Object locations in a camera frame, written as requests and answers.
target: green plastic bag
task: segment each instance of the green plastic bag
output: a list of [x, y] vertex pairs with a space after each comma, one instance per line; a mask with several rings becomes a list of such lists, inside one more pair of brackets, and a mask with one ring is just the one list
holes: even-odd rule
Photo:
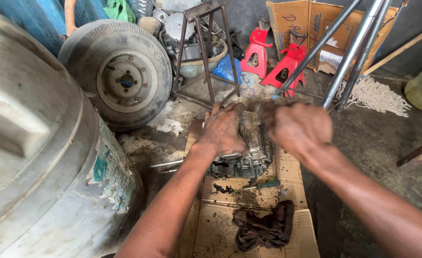
[[108, 0], [104, 12], [106, 12], [110, 19], [136, 24], [136, 16], [125, 0]]

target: rusty metal stand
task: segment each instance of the rusty metal stand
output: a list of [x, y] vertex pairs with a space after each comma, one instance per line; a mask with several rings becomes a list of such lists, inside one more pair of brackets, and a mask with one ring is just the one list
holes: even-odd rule
[[[211, 71], [209, 71], [208, 52], [209, 52], [210, 43], [211, 43], [212, 23], [214, 21], [213, 16], [214, 16], [214, 12], [216, 12], [218, 10], [221, 10], [221, 13], [222, 13], [222, 21], [224, 23], [223, 29], [225, 30], [225, 33], [226, 33], [227, 48], [228, 48], [228, 52], [230, 54], [230, 62], [232, 64], [234, 81], [230, 81], [230, 80], [221, 78], [221, 77], [211, 73]], [[233, 91], [231, 91], [224, 98], [222, 103], [224, 103], [231, 96], [233, 96], [233, 94], [235, 94], [235, 92], [237, 93], [237, 96], [240, 97], [240, 89], [239, 89], [239, 84], [238, 84], [237, 71], [236, 71], [236, 68], [235, 68], [235, 60], [233, 58], [232, 44], [229, 40], [230, 32], [228, 31], [227, 15], [225, 13], [224, 4], [220, 5], [220, 4], [217, 3], [216, 0], [208, 0], [208, 1], [205, 1], [204, 3], [202, 3], [201, 5], [197, 5], [197, 6], [194, 6], [190, 9], [183, 11], [183, 14], [184, 14], [184, 20], [183, 20], [183, 26], [182, 26], [182, 32], [181, 32], [181, 41], [179, 43], [178, 66], [176, 68], [176, 76], [175, 76], [175, 79], [174, 79], [173, 88], [171, 90], [171, 96], [173, 97], [173, 99], [174, 100], [176, 100], [176, 98], [185, 99], [186, 101], [195, 103], [197, 105], [200, 105], [204, 108], [211, 110], [211, 106], [215, 103], [214, 92], [213, 92], [213, 88], [212, 88], [212, 84], [211, 84], [211, 77], [235, 86], [235, 89]], [[200, 18], [205, 17], [206, 15], [210, 16], [209, 25], [208, 25], [208, 27], [210, 29], [208, 30], [208, 39], [207, 39], [206, 45], [205, 45], [205, 43], [203, 41], [203, 33], [202, 33], [202, 30], [201, 30], [201, 25], [200, 25]], [[208, 103], [204, 103], [200, 100], [197, 100], [193, 97], [187, 96], [183, 93], [179, 93], [179, 91], [178, 91], [178, 81], [179, 81], [179, 75], [180, 75], [180, 71], [181, 71], [181, 61], [182, 61], [182, 54], [183, 54], [183, 48], [184, 48], [184, 36], [185, 36], [186, 28], [187, 28], [187, 23], [191, 23], [191, 22], [193, 22], [195, 24], [195, 30], [198, 33], [201, 54], [202, 54], [202, 57], [203, 57], [203, 65], [205, 67], [204, 76], [205, 76], [205, 81], [208, 83], [208, 91], [209, 91], [209, 94], [210, 94], [210, 101], [211, 101], [210, 105]], [[201, 78], [201, 76], [195, 78], [192, 82], [195, 82], [199, 78]], [[189, 82], [187, 85], [184, 85], [181, 88], [190, 85], [192, 82]]]

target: green screwdriver handle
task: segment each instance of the green screwdriver handle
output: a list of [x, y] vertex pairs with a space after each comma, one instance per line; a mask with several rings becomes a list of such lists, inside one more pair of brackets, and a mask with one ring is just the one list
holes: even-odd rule
[[256, 186], [257, 186], [257, 189], [260, 190], [260, 189], [265, 188], [265, 187], [275, 187], [275, 186], [278, 186], [280, 184], [281, 183], [279, 182], [279, 180], [273, 180], [273, 181], [267, 181], [265, 183], [257, 184]]

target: red jack stand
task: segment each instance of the red jack stand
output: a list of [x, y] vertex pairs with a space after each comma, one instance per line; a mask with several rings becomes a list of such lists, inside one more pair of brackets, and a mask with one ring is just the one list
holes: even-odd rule
[[[270, 84], [278, 89], [281, 88], [281, 86], [283, 86], [283, 83], [276, 79], [277, 75], [284, 68], [286, 68], [288, 71], [287, 75], [285, 75], [285, 79], [288, 79], [288, 77], [296, 69], [302, 59], [306, 56], [305, 44], [300, 44], [303, 39], [306, 38], [307, 34], [297, 34], [294, 29], [292, 29], [290, 33], [291, 39], [289, 41], [289, 48], [283, 49], [281, 51], [282, 54], [287, 52], [286, 56], [283, 58], [283, 60], [281, 60], [281, 62], [276, 65], [276, 67], [267, 75], [267, 77], [260, 82], [260, 84], [264, 86]], [[301, 72], [299, 76], [297, 76], [296, 80], [294, 80], [294, 82], [289, 85], [289, 88], [296, 89], [299, 81], [301, 81], [303, 85], [305, 85], [305, 76], [303, 72]], [[288, 90], [287, 92], [284, 92], [284, 95], [287, 97], [293, 97], [294, 91]]]
[[[255, 28], [249, 38], [251, 44], [249, 44], [248, 49], [246, 50], [246, 58], [240, 62], [242, 71], [258, 74], [260, 79], [264, 79], [267, 74], [268, 56], [265, 48], [272, 46], [272, 44], [265, 43], [267, 34], [267, 30], [259, 29], [259, 27]], [[258, 58], [256, 67], [248, 65], [249, 58], [253, 54], [257, 54]]]

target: screwdriver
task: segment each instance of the screwdriver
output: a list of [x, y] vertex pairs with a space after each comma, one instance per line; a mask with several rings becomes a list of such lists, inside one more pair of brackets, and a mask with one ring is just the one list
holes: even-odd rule
[[265, 183], [259, 183], [255, 186], [246, 187], [246, 188], [243, 188], [243, 190], [254, 189], [254, 188], [257, 188], [258, 190], [260, 190], [260, 189], [265, 188], [265, 187], [275, 187], [275, 186], [278, 186], [280, 184], [281, 183], [279, 182], [279, 180], [273, 180], [273, 181], [267, 181]]

